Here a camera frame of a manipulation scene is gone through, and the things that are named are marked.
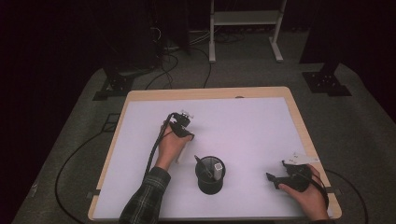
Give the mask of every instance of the hand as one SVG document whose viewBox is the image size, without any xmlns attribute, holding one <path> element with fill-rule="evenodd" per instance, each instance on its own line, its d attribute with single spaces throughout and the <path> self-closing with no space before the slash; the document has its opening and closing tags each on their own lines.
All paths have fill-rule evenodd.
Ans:
<svg viewBox="0 0 396 224">
<path fill-rule="evenodd" d="M 320 173 L 313 166 L 309 164 L 307 165 L 312 171 L 312 179 L 321 185 L 321 182 L 318 179 L 318 177 L 320 177 Z M 323 196 L 312 184 L 310 184 L 304 192 L 299 192 L 284 184 L 279 184 L 279 188 L 287 192 L 300 204 L 303 211 L 311 221 L 329 219 Z"/>
<path fill-rule="evenodd" d="M 192 136 L 190 135 L 182 138 L 177 137 L 168 125 L 163 133 L 163 139 L 158 146 L 159 155 L 155 162 L 155 166 L 167 171 L 172 161 L 180 154 L 181 149 L 186 146 L 186 143 L 191 141 L 191 139 Z"/>
</svg>

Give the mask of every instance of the white metal stand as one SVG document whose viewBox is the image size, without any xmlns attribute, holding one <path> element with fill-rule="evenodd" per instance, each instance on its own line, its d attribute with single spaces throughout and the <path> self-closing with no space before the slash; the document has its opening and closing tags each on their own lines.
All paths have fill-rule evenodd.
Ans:
<svg viewBox="0 0 396 224">
<path fill-rule="evenodd" d="M 209 61 L 216 62 L 215 52 L 215 25 L 260 25 L 274 24 L 274 36 L 269 37 L 269 41 L 278 63 L 283 62 L 277 46 L 280 25 L 282 23 L 287 0 L 282 0 L 279 10 L 267 11 L 219 11 L 215 12 L 215 0 L 211 1 L 210 7 L 210 40 L 209 40 Z"/>
</svg>

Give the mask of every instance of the plaid shirt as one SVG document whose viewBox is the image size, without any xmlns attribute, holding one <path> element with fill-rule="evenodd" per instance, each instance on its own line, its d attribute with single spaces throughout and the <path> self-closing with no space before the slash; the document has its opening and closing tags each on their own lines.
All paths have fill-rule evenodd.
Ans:
<svg viewBox="0 0 396 224">
<path fill-rule="evenodd" d="M 153 167 L 124 207 L 119 223 L 157 223 L 163 194 L 170 180 L 171 176 L 165 170 Z"/>
</svg>

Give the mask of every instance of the gray carpet floor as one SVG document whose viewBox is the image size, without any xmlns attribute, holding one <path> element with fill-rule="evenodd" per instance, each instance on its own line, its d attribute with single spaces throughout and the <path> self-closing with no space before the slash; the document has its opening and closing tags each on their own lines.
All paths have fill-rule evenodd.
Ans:
<svg viewBox="0 0 396 224">
<path fill-rule="evenodd" d="M 395 123 L 365 89 L 359 76 L 342 64 L 335 75 L 352 96 L 329 97 L 325 93 L 309 90 L 302 72 L 318 71 L 322 64 L 299 64 L 308 32 L 280 33 L 278 45 L 284 57 L 283 63 L 276 62 L 268 35 L 246 34 L 242 41 L 217 44 L 217 62 L 211 64 L 206 87 L 288 87 L 323 166 L 341 174 L 359 190 L 367 206 L 369 223 L 395 223 Z M 207 44 L 195 48 L 208 51 Z M 172 88 L 202 88 L 209 73 L 206 56 L 195 49 L 191 50 L 190 55 L 183 51 L 172 55 L 178 59 L 175 69 L 169 72 L 173 79 Z M 174 58 L 163 58 L 165 69 L 175 63 Z M 150 74 L 138 77 L 133 90 L 145 89 L 162 72 L 157 68 Z M 121 112 L 125 97 L 92 100 L 105 80 L 102 69 L 92 74 L 37 177 L 36 192 L 27 195 L 13 223 L 75 223 L 55 200 L 55 180 L 67 158 L 101 132 L 107 116 Z M 168 78 L 159 77 L 149 88 L 169 89 Z M 86 223 L 90 222 L 87 214 L 92 193 L 112 136 L 113 133 L 101 133 L 81 147 L 66 164 L 59 179 L 59 195 L 64 207 Z M 327 176 L 332 185 L 342 191 L 337 199 L 343 215 L 336 223 L 364 223 L 363 208 L 357 193 L 340 177 L 330 173 Z M 305 221 L 277 220 L 276 223 Z"/>
</svg>

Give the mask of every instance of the dark background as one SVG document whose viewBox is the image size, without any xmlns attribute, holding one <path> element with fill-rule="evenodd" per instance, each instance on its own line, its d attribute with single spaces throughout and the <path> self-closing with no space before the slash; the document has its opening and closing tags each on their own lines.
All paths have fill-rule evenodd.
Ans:
<svg viewBox="0 0 396 224">
<path fill-rule="evenodd" d="M 217 9 L 234 5 L 216 2 Z M 234 9 L 278 4 L 238 1 Z M 396 120 L 395 9 L 391 1 L 294 0 L 287 4 L 282 30 L 310 28 L 301 63 L 323 63 L 335 55 Z M 176 17 L 165 19 L 169 14 Z M 14 218 L 95 71 L 109 61 L 155 65 L 150 23 L 165 25 L 165 35 L 172 37 L 180 27 L 207 29 L 208 17 L 209 1 L 202 0 L 169 0 L 155 10 L 143 0 L 0 1 L 2 222 Z M 187 22 L 169 22 L 179 18 Z"/>
</svg>

